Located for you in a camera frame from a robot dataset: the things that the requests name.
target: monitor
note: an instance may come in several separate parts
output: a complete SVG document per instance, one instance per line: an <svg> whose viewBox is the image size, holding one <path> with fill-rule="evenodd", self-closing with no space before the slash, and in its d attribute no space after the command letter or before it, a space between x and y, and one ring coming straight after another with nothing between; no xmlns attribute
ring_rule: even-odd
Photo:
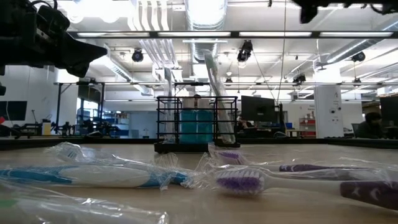
<svg viewBox="0 0 398 224"><path fill-rule="evenodd" d="M253 96L242 96L242 119L277 123L275 100Z"/></svg>
<svg viewBox="0 0 398 224"><path fill-rule="evenodd" d="M391 121L398 125L398 96L380 97L381 116L384 124Z"/></svg>
<svg viewBox="0 0 398 224"><path fill-rule="evenodd" d="M0 117L4 117L6 121L25 121L26 108L27 101L0 101Z"/></svg>

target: white column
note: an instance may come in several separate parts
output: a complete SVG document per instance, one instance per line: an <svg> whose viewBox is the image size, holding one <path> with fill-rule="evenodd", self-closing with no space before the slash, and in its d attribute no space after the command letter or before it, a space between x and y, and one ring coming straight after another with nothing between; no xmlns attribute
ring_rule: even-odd
<svg viewBox="0 0 398 224"><path fill-rule="evenodd" d="M315 82L341 82L340 69L335 65L314 73ZM343 113L341 112L341 88L334 86L316 86L315 119L317 138L343 137Z"/></svg>

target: table surface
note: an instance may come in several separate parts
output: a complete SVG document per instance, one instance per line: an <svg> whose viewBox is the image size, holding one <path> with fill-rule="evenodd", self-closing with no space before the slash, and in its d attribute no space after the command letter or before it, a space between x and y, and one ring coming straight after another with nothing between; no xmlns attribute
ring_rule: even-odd
<svg viewBox="0 0 398 224"><path fill-rule="evenodd" d="M126 159L153 160L152 145L85 145ZM46 164L43 148L0 151L2 164ZM250 145L242 150L256 162L316 162L355 158L398 161L398 151L331 145ZM196 168L202 154L177 154L180 165ZM290 189L269 189L259 197L234 197L210 189L88 189L57 187L58 192L105 199L146 210L166 211L171 223L398 223L398 212L349 199Z"/></svg>

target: toothbrush head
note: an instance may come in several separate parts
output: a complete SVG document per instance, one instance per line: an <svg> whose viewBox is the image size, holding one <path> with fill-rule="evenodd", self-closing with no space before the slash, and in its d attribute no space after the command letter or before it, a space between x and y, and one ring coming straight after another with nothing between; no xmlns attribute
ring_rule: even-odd
<svg viewBox="0 0 398 224"><path fill-rule="evenodd" d="M267 175L259 169L222 170L215 174L219 187L240 195L256 195L265 191Z"/></svg>
<svg viewBox="0 0 398 224"><path fill-rule="evenodd" d="M248 165L250 162L237 150L215 151L216 157L228 165Z"/></svg>

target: spotlight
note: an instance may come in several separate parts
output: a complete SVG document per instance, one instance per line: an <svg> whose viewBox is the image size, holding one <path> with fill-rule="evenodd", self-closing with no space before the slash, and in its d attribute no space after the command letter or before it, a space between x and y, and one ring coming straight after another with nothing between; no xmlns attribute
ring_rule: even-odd
<svg viewBox="0 0 398 224"><path fill-rule="evenodd" d="M356 55L354 55L353 57L351 57L350 60L352 60L353 62L363 62L366 58L366 55L364 52L360 52Z"/></svg>
<svg viewBox="0 0 398 224"><path fill-rule="evenodd" d="M293 79L293 82L294 82L294 83L303 83L303 82L305 82L305 81L307 81L307 79L305 78L305 75L304 75L304 74L297 75L297 76L294 77L294 79Z"/></svg>
<svg viewBox="0 0 398 224"><path fill-rule="evenodd" d="M142 54L142 49L134 49L134 53L132 54L131 59L134 62L142 62L144 59L144 56Z"/></svg>
<svg viewBox="0 0 398 224"><path fill-rule="evenodd" d="M238 53L238 62L245 62L251 56L251 52L253 51L253 44L251 40L245 40L241 50Z"/></svg>

